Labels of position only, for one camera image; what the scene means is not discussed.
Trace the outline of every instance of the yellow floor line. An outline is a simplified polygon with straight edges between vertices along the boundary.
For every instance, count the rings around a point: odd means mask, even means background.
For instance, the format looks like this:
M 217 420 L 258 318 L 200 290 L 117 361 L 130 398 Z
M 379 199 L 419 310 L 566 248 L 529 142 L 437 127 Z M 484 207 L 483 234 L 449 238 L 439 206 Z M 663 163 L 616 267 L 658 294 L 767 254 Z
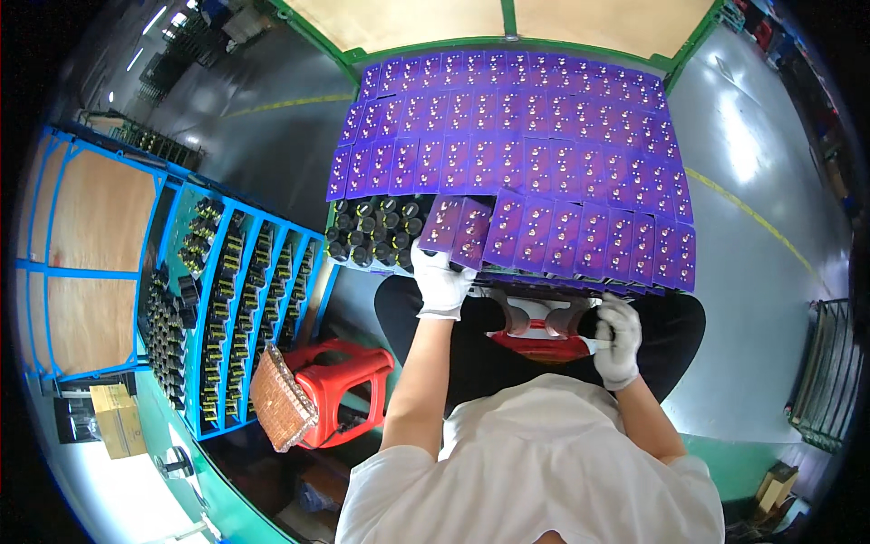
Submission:
M 827 291 L 828 296 L 833 298 L 833 295 L 831 294 L 831 290 L 827 288 L 827 285 L 825 285 L 825 281 L 819 276 L 819 274 L 816 273 L 816 271 L 813 269 L 813 266 L 810 265 L 809 261 L 806 260 L 804 258 L 804 256 L 801 255 L 800 252 L 798 252 L 797 249 L 794 248 L 794 245 L 791 242 L 789 242 L 785 236 L 783 236 L 779 231 L 777 231 L 773 225 L 768 223 L 766 219 L 761 217 L 755 210 L 753 210 L 748 205 L 746 205 L 742 200 L 735 197 L 732 193 L 723 189 L 719 184 L 717 184 L 716 182 L 714 182 L 710 178 L 708 178 L 706 176 L 702 176 L 701 174 L 697 173 L 696 171 L 692 170 L 691 168 L 686 168 L 686 175 L 690 176 L 692 178 L 695 178 L 698 181 L 700 181 L 702 184 L 706 185 L 707 187 L 710 187 L 711 189 L 716 191 L 718 194 L 722 195 L 727 200 L 730 200 L 732 203 L 737 205 L 738 208 L 740 208 L 741 210 L 743 210 L 744 212 L 749 214 L 750 217 L 755 219 L 759 223 L 759 225 L 763 226 L 768 232 L 770 232 L 773 235 L 774 238 L 776 238 L 777 240 L 782 242 L 782 244 L 788 248 L 788 251 L 792 252 L 792 254 L 798 258 L 798 261 L 800 261 L 801 264 L 803 264 L 803 266 L 810 272 L 810 274 L 813 275 L 813 278 L 816 279 L 816 281 L 818 281 L 819 283 L 821 283 L 821 286 L 825 288 L 825 291 Z
M 337 102 L 339 100 L 353 100 L 355 98 L 354 95 L 344 94 L 344 95 L 326 95 L 323 97 L 311 97 L 311 98 L 296 98 L 295 100 L 285 100 L 284 102 L 276 102 L 275 104 L 267 104 L 263 106 L 257 106 L 256 108 L 250 108 L 249 110 L 241 110 L 234 111 L 230 114 L 224 115 L 225 118 L 234 118 L 239 115 L 247 115 L 249 113 L 256 113 L 257 111 L 266 111 L 266 110 L 276 110 L 278 108 L 286 108 L 288 106 L 300 106 L 302 104 L 314 104 L 315 102 Z

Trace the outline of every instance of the white t-shirt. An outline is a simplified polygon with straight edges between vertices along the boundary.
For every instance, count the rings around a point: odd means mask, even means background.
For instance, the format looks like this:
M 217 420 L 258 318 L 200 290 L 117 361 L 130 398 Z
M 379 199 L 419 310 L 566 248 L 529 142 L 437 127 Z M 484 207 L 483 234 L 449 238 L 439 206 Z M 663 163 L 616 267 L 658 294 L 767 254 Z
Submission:
M 337 544 L 725 540 L 704 462 L 635 446 L 601 387 L 545 374 L 457 406 L 444 439 L 438 462 L 395 446 L 354 467 Z

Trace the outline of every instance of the wooden board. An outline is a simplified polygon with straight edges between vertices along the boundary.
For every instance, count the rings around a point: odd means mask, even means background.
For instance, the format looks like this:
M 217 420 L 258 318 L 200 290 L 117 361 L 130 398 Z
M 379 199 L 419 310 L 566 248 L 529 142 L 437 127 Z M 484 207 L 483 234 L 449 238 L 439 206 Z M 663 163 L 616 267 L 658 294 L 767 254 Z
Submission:
M 45 262 L 45 246 L 48 243 L 49 217 L 51 216 L 51 201 L 54 199 L 54 191 L 57 187 L 57 176 L 60 167 L 64 164 L 64 156 L 69 143 L 61 144 L 51 152 L 45 161 L 43 178 L 39 183 L 37 194 L 36 213 L 33 217 L 33 230 L 30 235 L 30 260 L 37 263 Z
M 504 36 L 499 0 L 284 0 L 341 51 Z
M 30 213 L 33 212 L 33 198 L 37 194 L 37 182 L 39 171 L 43 165 L 45 150 L 48 149 L 51 136 L 45 135 L 37 144 L 37 153 L 30 163 L 27 180 L 24 182 L 24 197 L 21 201 L 21 215 L 18 216 L 18 235 L 15 248 L 15 256 L 19 259 L 27 258 L 27 240 L 30 238 Z
M 649 58 L 668 58 L 692 35 L 713 0 L 514 0 L 517 32 Z
M 133 350 L 136 282 L 49 278 L 55 364 L 67 376 L 123 364 Z
M 33 350 L 30 348 L 30 321 L 27 319 L 27 271 L 15 270 L 15 328 L 18 337 L 18 352 L 30 371 L 36 371 Z
M 82 151 L 61 180 L 49 265 L 137 272 L 155 196 L 149 172 Z
M 42 272 L 30 272 L 30 331 L 37 363 L 47 373 L 53 373 L 49 357 L 49 335 L 45 329 L 45 276 Z

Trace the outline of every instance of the hand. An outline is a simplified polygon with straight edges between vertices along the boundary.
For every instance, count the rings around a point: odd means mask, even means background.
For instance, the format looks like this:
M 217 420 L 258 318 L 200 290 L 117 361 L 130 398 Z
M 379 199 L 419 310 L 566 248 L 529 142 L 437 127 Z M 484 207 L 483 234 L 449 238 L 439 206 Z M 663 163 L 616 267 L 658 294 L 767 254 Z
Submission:
M 450 269 L 447 253 L 435 252 L 429 257 L 418 247 L 419 241 L 417 238 L 411 246 L 414 279 L 423 296 L 423 308 L 417 317 L 459 321 L 462 301 L 478 273 L 471 268 L 454 272 Z
M 610 347 L 596 350 L 593 361 L 604 387 L 608 391 L 619 391 L 638 377 L 640 318 L 634 308 L 609 292 L 602 298 L 595 339 L 610 341 Z M 612 337 L 611 327 L 616 331 L 616 338 Z

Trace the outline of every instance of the worker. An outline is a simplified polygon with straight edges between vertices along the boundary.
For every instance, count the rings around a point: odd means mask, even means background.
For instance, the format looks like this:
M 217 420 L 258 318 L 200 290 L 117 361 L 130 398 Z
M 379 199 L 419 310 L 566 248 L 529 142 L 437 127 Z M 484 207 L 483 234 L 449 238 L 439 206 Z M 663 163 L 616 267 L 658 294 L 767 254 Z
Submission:
M 414 279 L 375 295 L 405 363 L 380 449 L 351 471 L 338 544 L 724 541 L 708 469 L 659 405 L 700 345 L 698 300 L 605 293 L 554 310 L 551 332 L 600 346 L 548 366 L 487 336 L 522 329 L 522 314 L 467 298 L 474 271 L 416 242 L 412 263 Z

